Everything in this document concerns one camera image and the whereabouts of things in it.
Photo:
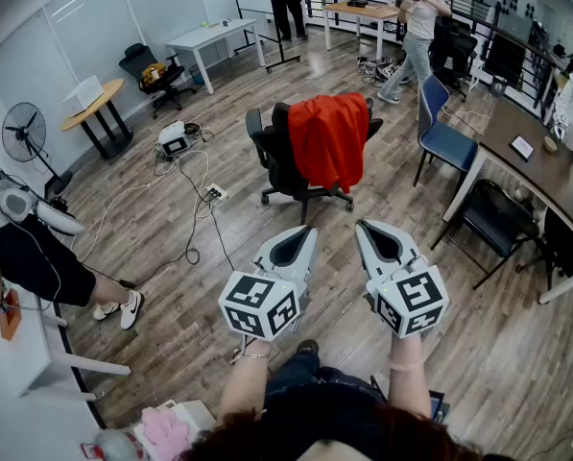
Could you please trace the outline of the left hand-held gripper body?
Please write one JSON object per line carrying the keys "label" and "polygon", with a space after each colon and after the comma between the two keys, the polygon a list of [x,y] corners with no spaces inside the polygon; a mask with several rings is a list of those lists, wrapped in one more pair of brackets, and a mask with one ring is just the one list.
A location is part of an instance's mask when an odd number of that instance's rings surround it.
{"label": "left hand-held gripper body", "polygon": [[293,264],[272,264],[268,251],[258,252],[252,266],[250,273],[233,272],[218,304],[232,331],[272,342],[282,332],[298,329],[311,302],[311,273],[292,277]]}

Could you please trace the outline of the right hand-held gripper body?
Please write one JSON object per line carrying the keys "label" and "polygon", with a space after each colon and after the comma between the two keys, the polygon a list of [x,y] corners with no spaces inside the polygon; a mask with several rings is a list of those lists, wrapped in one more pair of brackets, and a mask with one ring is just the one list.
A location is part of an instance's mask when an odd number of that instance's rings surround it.
{"label": "right hand-held gripper body", "polygon": [[436,265],[425,256],[413,258],[390,275],[367,282],[371,310],[398,338],[406,338],[435,326],[449,304],[449,297]]}

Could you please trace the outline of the red clothes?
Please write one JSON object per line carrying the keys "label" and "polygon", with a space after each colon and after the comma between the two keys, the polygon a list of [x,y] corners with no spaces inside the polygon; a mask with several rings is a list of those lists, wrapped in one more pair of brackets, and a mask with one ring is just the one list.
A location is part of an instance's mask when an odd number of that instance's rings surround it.
{"label": "red clothes", "polygon": [[369,130],[369,108],[360,93],[319,95],[289,107],[295,164],[313,186],[349,193],[363,176]]}

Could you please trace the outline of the person's right forearm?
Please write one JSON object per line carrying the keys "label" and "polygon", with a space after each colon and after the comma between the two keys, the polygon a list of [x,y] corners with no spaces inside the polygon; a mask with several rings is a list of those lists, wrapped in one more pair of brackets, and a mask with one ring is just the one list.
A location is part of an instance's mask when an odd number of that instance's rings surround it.
{"label": "person's right forearm", "polygon": [[418,333],[393,337],[389,355],[389,405],[431,418],[431,401],[424,372],[425,356]]}

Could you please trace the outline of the person's left forearm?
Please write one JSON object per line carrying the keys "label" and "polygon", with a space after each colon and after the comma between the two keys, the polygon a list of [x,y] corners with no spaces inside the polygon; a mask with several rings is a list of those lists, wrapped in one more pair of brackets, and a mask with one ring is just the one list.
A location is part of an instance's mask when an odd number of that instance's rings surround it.
{"label": "person's left forearm", "polygon": [[219,424],[234,414],[262,413],[270,355],[271,343],[256,339],[236,356],[220,400]]}

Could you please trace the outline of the black folding chair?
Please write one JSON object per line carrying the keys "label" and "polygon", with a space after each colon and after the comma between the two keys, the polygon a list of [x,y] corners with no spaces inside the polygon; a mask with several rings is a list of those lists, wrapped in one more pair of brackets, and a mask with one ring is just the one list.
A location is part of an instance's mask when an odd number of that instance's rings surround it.
{"label": "black folding chair", "polygon": [[[499,263],[487,271],[449,232],[466,226],[500,257]],[[474,183],[460,207],[431,245],[434,250],[443,238],[451,241],[480,268],[485,276],[473,285],[477,290],[489,280],[525,243],[540,234],[534,216],[496,182],[481,179]]]}

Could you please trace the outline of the black mesh office chair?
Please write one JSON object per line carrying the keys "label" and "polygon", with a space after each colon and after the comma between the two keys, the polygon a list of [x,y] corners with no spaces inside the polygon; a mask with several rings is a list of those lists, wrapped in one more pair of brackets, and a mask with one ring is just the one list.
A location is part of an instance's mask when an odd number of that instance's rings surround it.
{"label": "black mesh office chair", "polygon": [[165,64],[163,62],[167,67],[165,75],[146,90],[142,90],[140,87],[141,73],[149,64],[159,61],[156,59],[150,47],[142,43],[135,43],[128,47],[124,54],[124,58],[119,61],[119,66],[136,79],[141,92],[153,97],[153,119],[157,119],[158,111],[168,102],[172,102],[177,110],[182,110],[182,105],[179,101],[181,93],[197,93],[197,89],[194,87],[175,87],[175,82],[182,77],[185,71],[184,66],[176,63],[178,54],[172,54],[167,57],[169,63]]}

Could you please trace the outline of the dark blue flat case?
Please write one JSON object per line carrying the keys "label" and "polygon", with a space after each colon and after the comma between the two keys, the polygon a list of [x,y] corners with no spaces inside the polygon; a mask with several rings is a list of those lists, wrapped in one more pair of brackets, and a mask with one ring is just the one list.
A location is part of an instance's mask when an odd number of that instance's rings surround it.
{"label": "dark blue flat case", "polygon": [[429,395],[432,420],[438,424],[444,424],[450,412],[450,404],[445,401],[445,394],[437,391],[429,391]]}

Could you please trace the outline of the white storage bin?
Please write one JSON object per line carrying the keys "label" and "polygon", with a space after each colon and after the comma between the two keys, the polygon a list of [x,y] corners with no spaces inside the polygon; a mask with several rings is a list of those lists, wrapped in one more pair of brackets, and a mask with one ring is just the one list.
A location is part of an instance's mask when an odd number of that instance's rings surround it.
{"label": "white storage bin", "polygon": [[209,430],[216,420],[201,400],[175,402],[167,400],[159,410],[172,410],[180,423],[189,426],[189,439],[194,441],[200,432]]}

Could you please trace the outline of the pink cloth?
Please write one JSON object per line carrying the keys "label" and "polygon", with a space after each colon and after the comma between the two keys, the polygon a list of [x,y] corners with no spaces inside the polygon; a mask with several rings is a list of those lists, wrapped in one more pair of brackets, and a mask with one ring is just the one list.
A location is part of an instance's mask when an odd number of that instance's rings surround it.
{"label": "pink cloth", "polygon": [[157,454],[157,461],[178,461],[190,446],[190,427],[181,423],[171,409],[152,407],[142,410],[144,435]]}

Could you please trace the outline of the white floor device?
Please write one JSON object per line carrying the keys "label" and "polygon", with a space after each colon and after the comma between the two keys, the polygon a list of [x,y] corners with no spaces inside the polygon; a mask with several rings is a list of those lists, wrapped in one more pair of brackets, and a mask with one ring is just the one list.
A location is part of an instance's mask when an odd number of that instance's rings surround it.
{"label": "white floor device", "polygon": [[188,150],[191,140],[187,137],[182,121],[175,121],[161,130],[157,141],[158,150],[167,157],[173,157]]}

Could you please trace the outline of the framed card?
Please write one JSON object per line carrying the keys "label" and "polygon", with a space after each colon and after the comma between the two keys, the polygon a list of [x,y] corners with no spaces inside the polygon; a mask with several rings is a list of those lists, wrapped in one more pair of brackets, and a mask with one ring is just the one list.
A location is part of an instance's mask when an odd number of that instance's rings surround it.
{"label": "framed card", "polygon": [[528,161],[535,151],[534,147],[522,136],[518,135],[509,146],[524,160]]}

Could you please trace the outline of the yellow bag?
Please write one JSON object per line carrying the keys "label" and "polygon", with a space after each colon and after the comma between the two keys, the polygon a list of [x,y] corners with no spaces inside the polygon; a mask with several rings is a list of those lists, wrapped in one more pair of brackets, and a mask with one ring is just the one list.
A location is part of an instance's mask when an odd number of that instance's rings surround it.
{"label": "yellow bag", "polygon": [[146,90],[158,82],[166,73],[167,67],[162,62],[149,64],[141,73],[140,87]]}

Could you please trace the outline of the white rectangular table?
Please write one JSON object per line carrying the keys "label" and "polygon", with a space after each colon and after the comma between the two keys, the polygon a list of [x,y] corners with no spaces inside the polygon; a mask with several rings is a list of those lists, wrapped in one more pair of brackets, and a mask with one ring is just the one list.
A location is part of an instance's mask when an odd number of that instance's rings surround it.
{"label": "white rectangular table", "polygon": [[246,30],[251,31],[253,34],[253,46],[257,53],[259,66],[265,67],[266,62],[262,45],[260,43],[260,34],[257,31],[257,21],[255,19],[233,19],[228,21],[226,25],[218,24],[212,27],[201,27],[172,39],[167,43],[167,47],[170,50],[190,51],[193,54],[196,65],[201,72],[205,88],[207,92],[212,95],[214,93],[214,89],[207,75],[200,50],[210,44],[227,39],[238,32]]}

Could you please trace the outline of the black standing fan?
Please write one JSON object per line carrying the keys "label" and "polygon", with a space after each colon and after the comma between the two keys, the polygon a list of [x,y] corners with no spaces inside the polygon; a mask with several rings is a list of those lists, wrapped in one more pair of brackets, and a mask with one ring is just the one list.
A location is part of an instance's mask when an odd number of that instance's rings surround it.
{"label": "black standing fan", "polygon": [[32,103],[14,105],[6,114],[2,125],[2,144],[6,153],[20,163],[33,163],[38,159],[52,175],[47,182],[47,194],[59,195],[71,182],[68,170],[58,174],[48,162],[45,151],[47,130],[40,110]]}

